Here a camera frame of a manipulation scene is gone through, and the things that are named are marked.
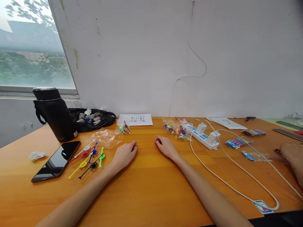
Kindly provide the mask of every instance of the window sill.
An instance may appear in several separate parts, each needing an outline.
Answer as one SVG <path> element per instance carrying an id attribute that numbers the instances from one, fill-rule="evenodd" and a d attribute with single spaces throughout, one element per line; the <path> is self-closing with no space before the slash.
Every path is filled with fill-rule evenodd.
<path id="1" fill-rule="evenodd" d="M 62 95 L 61 97 L 66 102 L 77 102 L 80 103 L 79 95 Z M 33 93 L 26 92 L 0 92 L 0 99 L 15 99 L 15 100 L 36 100 Z"/>
<path id="2" fill-rule="evenodd" d="M 34 87 L 23 87 L 23 86 L 3 86 L 0 85 L 0 92 L 18 92 L 18 93 L 32 93 Z M 77 95 L 76 89 L 60 89 L 58 88 L 60 94 L 66 95 Z"/>

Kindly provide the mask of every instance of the white wall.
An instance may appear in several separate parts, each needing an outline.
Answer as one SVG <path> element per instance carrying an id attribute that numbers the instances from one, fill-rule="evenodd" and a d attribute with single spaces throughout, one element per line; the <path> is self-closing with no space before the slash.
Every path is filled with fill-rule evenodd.
<path id="1" fill-rule="evenodd" d="M 43 126 L 36 116 L 33 99 L 0 99 L 0 148 Z M 75 102 L 66 105 L 75 108 Z"/>
<path id="2" fill-rule="evenodd" d="M 83 107 L 168 116 L 303 112 L 299 1 L 50 0 Z"/>

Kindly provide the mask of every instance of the plug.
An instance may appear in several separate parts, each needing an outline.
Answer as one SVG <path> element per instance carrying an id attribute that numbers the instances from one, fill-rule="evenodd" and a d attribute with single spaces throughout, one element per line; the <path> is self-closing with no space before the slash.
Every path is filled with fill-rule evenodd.
<path id="1" fill-rule="evenodd" d="M 220 137 L 220 133 L 217 131 L 211 132 L 206 140 L 208 144 L 213 144 Z"/>
<path id="2" fill-rule="evenodd" d="M 193 130 L 193 124 L 190 124 L 190 126 L 188 126 L 189 130 Z"/>
<path id="3" fill-rule="evenodd" d="M 206 124 L 204 124 L 203 122 L 201 124 L 198 125 L 198 128 L 196 130 L 196 132 L 198 134 L 203 133 L 206 129 Z"/>

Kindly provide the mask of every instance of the window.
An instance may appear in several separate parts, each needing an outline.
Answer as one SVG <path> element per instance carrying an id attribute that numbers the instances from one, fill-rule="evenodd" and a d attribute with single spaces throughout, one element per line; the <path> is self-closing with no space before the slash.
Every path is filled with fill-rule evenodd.
<path id="1" fill-rule="evenodd" d="M 1 0 L 0 15 L 0 90 L 75 90 L 48 1 Z"/>

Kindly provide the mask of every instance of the thermos lid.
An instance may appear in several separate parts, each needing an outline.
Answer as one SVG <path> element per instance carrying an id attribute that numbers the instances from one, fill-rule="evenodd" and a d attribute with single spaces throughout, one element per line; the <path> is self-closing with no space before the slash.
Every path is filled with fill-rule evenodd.
<path id="1" fill-rule="evenodd" d="M 55 87 L 36 87 L 32 89 L 37 100 L 54 100 L 60 99 L 59 91 Z"/>

